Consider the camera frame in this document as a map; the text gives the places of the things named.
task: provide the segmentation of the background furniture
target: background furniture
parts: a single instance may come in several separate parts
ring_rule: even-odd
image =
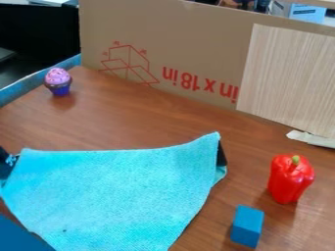
[[[286,138],[291,128],[285,125],[82,67],[71,74],[71,95],[54,98],[40,86],[0,110],[0,143],[5,149],[18,153],[23,147],[153,148],[217,130],[228,159],[228,175],[170,250],[249,250],[229,239],[238,204],[265,212],[258,250],[333,250],[333,151]],[[297,205],[279,205],[265,190],[271,158],[286,152],[303,154],[315,166],[315,182]],[[0,212],[15,221],[3,203]]]
[[[80,52],[77,8],[9,1],[0,2],[0,47],[17,57],[0,65],[0,89]]]

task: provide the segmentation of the wood grain panel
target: wood grain panel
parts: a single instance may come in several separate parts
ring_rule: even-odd
[[[335,138],[335,38],[255,25],[237,110]]]
[[[84,68],[75,68],[71,74],[72,94],[67,97],[54,98],[40,86],[0,109],[3,147],[13,153],[23,147],[150,148],[183,143],[217,130],[229,162],[228,175],[214,187],[204,208],[170,250],[251,250],[229,238],[238,204],[265,212],[259,251],[334,250],[334,151],[287,139],[285,133],[291,128],[286,125]],[[282,206],[265,188],[271,158],[285,152],[307,156],[315,166],[316,180],[299,204]],[[15,219],[3,202],[0,213]]]

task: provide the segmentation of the blue block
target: blue block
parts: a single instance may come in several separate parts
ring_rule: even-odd
[[[238,205],[230,232],[230,239],[239,244],[256,248],[261,237],[263,220],[263,211]]]

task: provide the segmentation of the table surface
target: table surface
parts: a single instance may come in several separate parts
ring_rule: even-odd
[[[0,110],[0,144],[5,149],[152,148],[217,130],[228,175],[170,250],[249,250],[229,239],[238,204],[265,212],[258,250],[334,250],[334,151],[287,139],[291,128],[285,125],[82,67],[71,74],[71,95],[54,98],[40,86]],[[265,190],[270,160],[278,153],[303,154],[315,167],[315,182],[298,204],[279,205]],[[3,202],[0,212],[15,220]]]

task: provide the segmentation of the light blue cloth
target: light blue cloth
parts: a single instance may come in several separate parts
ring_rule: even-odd
[[[24,149],[2,197],[59,251],[168,250],[225,176],[218,142],[215,132],[159,149]]]

